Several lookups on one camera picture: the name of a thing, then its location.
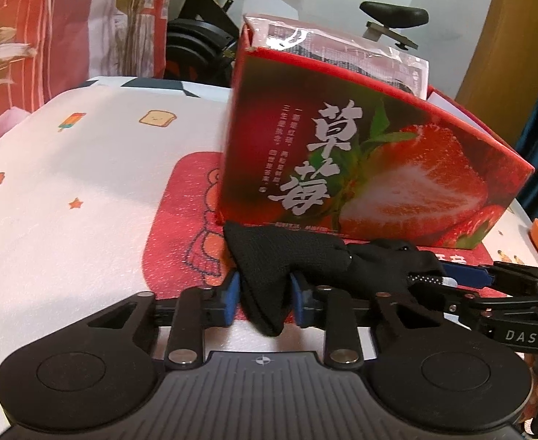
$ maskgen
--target exercise bike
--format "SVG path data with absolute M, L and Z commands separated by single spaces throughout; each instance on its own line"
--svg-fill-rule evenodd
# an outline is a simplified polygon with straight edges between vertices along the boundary
M 240 28 L 215 0 L 186 0 L 167 23 L 165 79 L 230 87 Z
M 179 17 L 167 24 L 165 79 L 230 87 L 232 62 L 240 28 L 227 15 L 234 0 L 221 6 L 215 0 L 186 0 Z M 428 12 L 375 1 L 363 1 L 359 8 L 374 20 L 367 23 L 364 38 L 379 41 L 386 35 L 407 51 L 418 45 L 393 29 L 425 25 Z

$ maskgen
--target bike seat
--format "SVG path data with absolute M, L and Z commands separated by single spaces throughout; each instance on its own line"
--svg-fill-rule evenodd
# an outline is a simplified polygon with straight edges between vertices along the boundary
M 414 28 L 428 23 L 428 12 L 423 8 L 398 6 L 378 1 L 363 1 L 359 8 L 386 28 Z

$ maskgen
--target metal screw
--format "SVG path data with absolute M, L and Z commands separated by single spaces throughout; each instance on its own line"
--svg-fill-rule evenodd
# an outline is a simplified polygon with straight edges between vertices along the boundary
M 167 358 L 176 364 L 193 364 L 196 362 L 197 354 L 191 349 L 175 349 L 169 352 Z
M 339 364 L 353 364 L 359 360 L 359 354 L 352 349 L 337 349 L 330 353 L 330 358 Z

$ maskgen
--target hand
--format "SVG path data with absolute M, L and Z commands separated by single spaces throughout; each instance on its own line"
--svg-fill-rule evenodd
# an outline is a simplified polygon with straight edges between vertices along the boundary
M 521 422 L 536 417 L 536 414 L 538 413 L 538 376 L 533 369 L 535 356 L 534 354 L 524 354 L 524 360 L 532 372 L 532 393 L 522 412 Z

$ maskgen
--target black glove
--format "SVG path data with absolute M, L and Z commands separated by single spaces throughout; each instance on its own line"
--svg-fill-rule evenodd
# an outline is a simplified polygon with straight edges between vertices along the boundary
M 444 276 L 434 253 L 404 241 L 345 245 L 334 235 L 233 221 L 224 225 L 224 237 L 241 275 L 244 313 L 268 336 L 281 333 L 290 312 L 293 271 L 301 271 L 312 285 L 344 289 L 367 300 L 379 291 L 407 293 L 409 274 Z

